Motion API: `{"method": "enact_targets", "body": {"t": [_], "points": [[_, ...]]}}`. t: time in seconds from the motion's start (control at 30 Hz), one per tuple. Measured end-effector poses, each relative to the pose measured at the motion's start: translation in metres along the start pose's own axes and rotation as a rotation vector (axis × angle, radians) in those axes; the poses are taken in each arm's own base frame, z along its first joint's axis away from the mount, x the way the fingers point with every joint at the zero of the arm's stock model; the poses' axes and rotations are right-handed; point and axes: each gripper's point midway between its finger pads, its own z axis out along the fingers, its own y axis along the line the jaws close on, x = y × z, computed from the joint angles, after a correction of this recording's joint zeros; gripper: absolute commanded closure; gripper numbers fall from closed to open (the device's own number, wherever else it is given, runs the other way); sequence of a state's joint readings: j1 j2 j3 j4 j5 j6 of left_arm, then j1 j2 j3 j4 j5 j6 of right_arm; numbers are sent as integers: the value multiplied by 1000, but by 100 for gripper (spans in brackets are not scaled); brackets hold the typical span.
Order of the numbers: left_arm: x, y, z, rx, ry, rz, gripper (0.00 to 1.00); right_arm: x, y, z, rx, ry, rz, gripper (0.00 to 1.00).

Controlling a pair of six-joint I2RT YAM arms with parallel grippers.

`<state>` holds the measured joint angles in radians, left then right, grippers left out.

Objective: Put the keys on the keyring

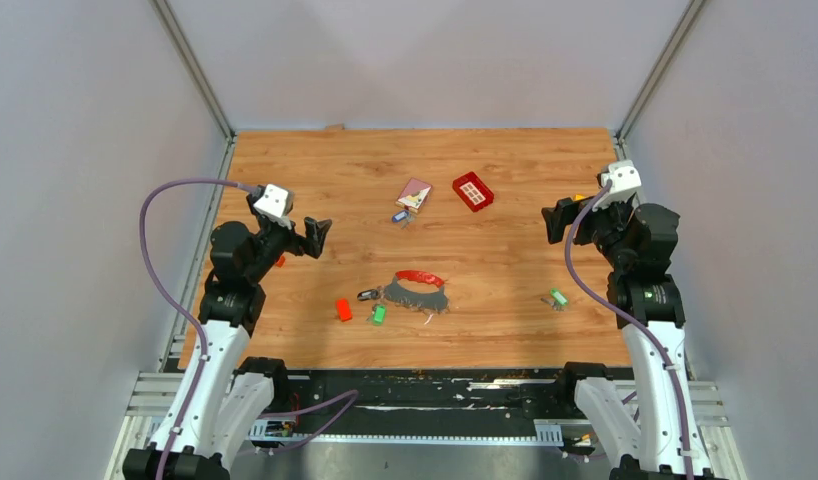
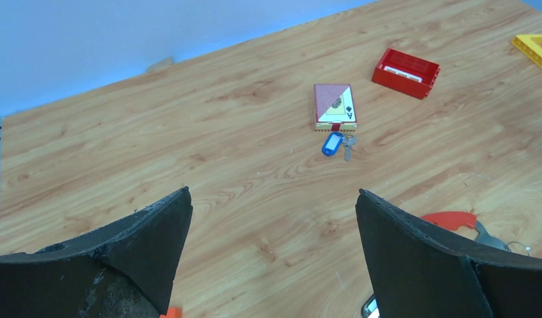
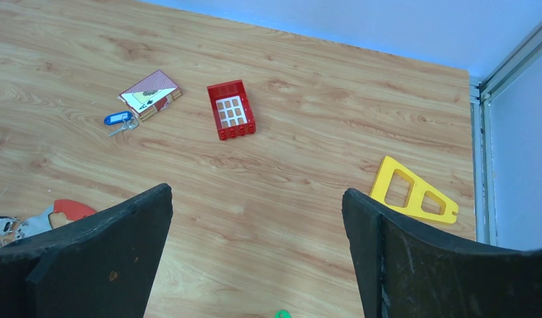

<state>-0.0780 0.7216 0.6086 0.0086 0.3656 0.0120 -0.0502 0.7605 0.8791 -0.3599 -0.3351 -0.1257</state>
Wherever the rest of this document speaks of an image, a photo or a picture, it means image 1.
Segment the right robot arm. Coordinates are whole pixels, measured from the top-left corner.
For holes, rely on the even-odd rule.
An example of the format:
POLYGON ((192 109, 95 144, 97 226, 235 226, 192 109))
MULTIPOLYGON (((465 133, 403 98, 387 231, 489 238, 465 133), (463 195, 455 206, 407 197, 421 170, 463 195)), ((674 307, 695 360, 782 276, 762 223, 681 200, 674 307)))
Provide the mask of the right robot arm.
POLYGON ((630 407, 600 363, 568 362, 556 403, 569 417, 585 415, 609 460, 612 479, 713 479, 696 425, 685 356, 686 322, 677 284, 667 270, 680 217, 658 204, 564 198, 541 214, 548 241, 562 243, 566 267, 575 245, 594 245, 610 264, 607 292, 586 293, 616 316, 632 363, 630 407))

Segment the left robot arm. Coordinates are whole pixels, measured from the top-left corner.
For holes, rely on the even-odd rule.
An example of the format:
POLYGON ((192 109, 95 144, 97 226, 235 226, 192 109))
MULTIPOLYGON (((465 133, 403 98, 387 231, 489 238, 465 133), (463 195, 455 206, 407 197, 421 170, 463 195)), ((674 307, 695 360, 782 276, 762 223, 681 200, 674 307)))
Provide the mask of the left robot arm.
POLYGON ((126 454, 127 479, 227 479, 257 417, 290 403, 284 362, 242 354, 266 299, 264 276, 285 253, 319 258, 332 222, 307 217, 304 234, 298 234, 285 217, 251 211, 258 232, 229 221, 210 236, 212 268, 192 356, 149 444, 126 454))

